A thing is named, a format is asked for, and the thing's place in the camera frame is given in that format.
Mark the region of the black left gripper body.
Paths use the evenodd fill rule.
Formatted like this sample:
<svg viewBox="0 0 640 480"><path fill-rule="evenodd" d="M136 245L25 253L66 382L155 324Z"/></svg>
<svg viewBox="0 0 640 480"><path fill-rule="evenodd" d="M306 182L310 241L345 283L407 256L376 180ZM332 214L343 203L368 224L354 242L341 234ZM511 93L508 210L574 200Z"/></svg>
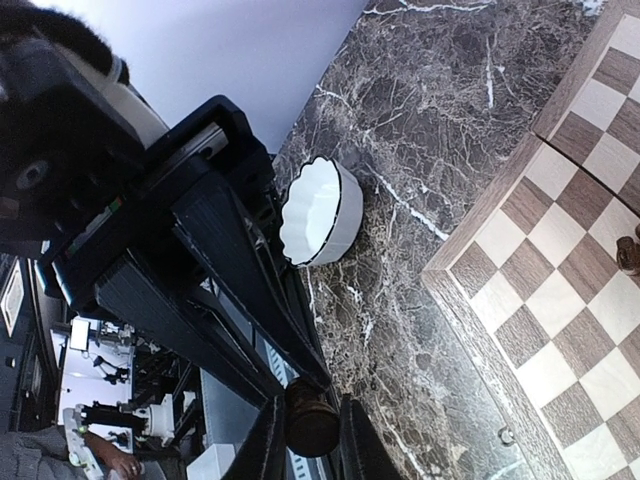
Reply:
<svg viewBox="0 0 640 480"><path fill-rule="evenodd" d="M206 101L144 155L96 214L52 241L38 272L80 314L107 316L246 400L282 389L236 327L248 321L315 392L330 376L285 263L274 171L244 112Z"/></svg>

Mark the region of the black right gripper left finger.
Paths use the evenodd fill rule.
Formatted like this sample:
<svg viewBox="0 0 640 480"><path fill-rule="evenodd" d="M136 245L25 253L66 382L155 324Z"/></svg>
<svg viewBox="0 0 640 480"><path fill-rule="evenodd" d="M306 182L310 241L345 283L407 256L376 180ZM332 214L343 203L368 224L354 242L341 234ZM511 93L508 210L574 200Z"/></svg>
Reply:
<svg viewBox="0 0 640 480"><path fill-rule="evenodd" d="M224 480L278 480L286 475L285 399L269 399Z"/></svg>

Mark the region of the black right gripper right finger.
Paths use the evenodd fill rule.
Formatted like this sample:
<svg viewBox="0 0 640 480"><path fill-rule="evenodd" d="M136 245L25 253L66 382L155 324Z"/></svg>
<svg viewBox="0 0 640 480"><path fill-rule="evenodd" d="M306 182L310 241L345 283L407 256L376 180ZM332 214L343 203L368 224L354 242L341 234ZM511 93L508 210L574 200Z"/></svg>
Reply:
<svg viewBox="0 0 640 480"><path fill-rule="evenodd" d="M345 479L402 479L364 407L350 395L341 400L340 455Z"/></svg>

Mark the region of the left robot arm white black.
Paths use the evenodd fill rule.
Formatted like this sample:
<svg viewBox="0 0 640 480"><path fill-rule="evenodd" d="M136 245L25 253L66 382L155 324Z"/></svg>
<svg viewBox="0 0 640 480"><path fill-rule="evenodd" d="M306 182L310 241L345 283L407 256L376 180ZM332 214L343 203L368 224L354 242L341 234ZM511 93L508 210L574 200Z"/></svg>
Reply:
<svg viewBox="0 0 640 480"><path fill-rule="evenodd" d="M280 384L211 281L318 393L331 378L278 238L272 160L218 95L168 127L128 67L68 15L1 5L1 250L45 292L117 320L255 406Z"/></svg>

